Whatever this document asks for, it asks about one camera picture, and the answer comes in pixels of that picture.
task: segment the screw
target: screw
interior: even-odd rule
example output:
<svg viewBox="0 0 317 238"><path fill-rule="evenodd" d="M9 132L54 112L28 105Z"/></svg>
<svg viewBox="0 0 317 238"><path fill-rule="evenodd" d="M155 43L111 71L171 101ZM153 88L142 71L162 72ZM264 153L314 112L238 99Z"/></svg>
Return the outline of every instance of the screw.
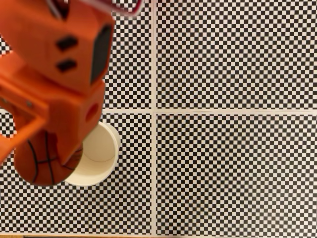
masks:
<svg viewBox="0 0 317 238"><path fill-rule="evenodd" d="M32 105L33 105L33 104L32 104L30 101L26 101L26 106L28 106L29 108L31 108Z"/></svg>

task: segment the black seam line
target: black seam line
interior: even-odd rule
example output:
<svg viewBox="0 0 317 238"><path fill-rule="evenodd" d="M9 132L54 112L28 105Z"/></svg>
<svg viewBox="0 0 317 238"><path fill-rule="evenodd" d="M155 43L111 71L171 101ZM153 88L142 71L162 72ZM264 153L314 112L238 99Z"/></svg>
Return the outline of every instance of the black seam line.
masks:
<svg viewBox="0 0 317 238"><path fill-rule="evenodd" d="M69 169L69 170L75 170L74 168L68 167L68 166L66 166L66 165L63 165L63 167L65 167L65 168L67 168L67 169Z"/></svg>
<svg viewBox="0 0 317 238"><path fill-rule="evenodd" d="M51 161L54 161L56 159L57 159L57 157L55 156L55 157L51 158ZM39 160L38 164L45 163L45 162L48 162L48 160Z"/></svg>
<svg viewBox="0 0 317 238"><path fill-rule="evenodd" d="M51 174L51 180L52 184L54 185L54 175L53 175L53 170L52 170L52 165L51 165L51 159L50 159L50 154L49 154L49 147L48 147L48 133L45 131L45 151L46 151L46 159L48 160L49 168L50 168L50 174Z"/></svg>
<svg viewBox="0 0 317 238"><path fill-rule="evenodd" d="M36 158L36 153L35 153L35 150L33 148L33 145L32 145L32 143L29 140L28 140L28 144L29 144L29 146L31 148L32 155L33 155L33 160L34 160L34 163L35 163L35 174L34 174L33 179L32 179L32 183L34 183L36 178L37 178L37 176L38 176L38 174L39 174L38 161L37 161L37 158Z"/></svg>

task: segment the white grid line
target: white grid line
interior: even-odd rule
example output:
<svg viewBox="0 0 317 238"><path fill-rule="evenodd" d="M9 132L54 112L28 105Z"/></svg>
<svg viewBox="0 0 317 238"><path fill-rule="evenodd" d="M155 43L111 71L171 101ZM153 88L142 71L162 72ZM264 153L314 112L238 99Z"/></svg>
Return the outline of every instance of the white grid line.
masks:
<svg viewBox="0 0 317 238"><path fill-rule="evenodd" d="M5 109L0 109L0 113L7 113ZM303 115L317 116L317 110L278 110L278 109L105 109L103 114L151 114L157 115Z"/></svg>
<svg viewBox="0 0 317 238"><path fill-rule="evenodd" d="M156 0L152 0L151 2L152 5L152 25L151 25L151 30L152 30L152 80L151 80L151 162L152 162L152 188L151 188L151 193L152 193L152 210L151 210L151 222L152 222L152 227L151 227L151 235L156 236L157 235L157 213L156 213L156 203L157 203L157 167L156 167L156 158L157 158L157 120L156 120L156 113L155 111L157 110L157 68L156 68L156 63L157 63L157 36L156 36L156 29L157 29L157 24L156 24L156 15L157 15L157 8L156 8Z"/></svg>

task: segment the table surface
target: table surface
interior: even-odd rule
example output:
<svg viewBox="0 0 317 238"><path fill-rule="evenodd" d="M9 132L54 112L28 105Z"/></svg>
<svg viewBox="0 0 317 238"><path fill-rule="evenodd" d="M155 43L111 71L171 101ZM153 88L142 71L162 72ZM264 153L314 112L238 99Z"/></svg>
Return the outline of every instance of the table surface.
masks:
<svg viewBox="0 0 317 238"><path fill-rule="evenodd" d="M40 188L8 158L0 232L315 237L316 9L146 0L114 16L101 121L121 135L117 167L89 188ZM14 133L3 111L0 129Z"/></svg>

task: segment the red wire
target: red wire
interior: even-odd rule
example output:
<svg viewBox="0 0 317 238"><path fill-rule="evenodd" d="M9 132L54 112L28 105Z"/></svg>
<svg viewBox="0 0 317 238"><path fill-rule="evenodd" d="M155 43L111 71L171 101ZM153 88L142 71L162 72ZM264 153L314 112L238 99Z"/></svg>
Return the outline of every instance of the red wire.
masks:
<svg viewBox="0 0 317 238"><path fill-rule="evenodd" d="M126 11L122 8L117 7L116 4L112 3L111 0L94 0L94 1L99 1L100 3L102 3L104 5L108 5L113 11L116 11L116 12L119 12L122 14L135 14L138 11L140 11L140 8L141 8L144 0L138 0L136 5L132 9L132 11Z"/></svg>

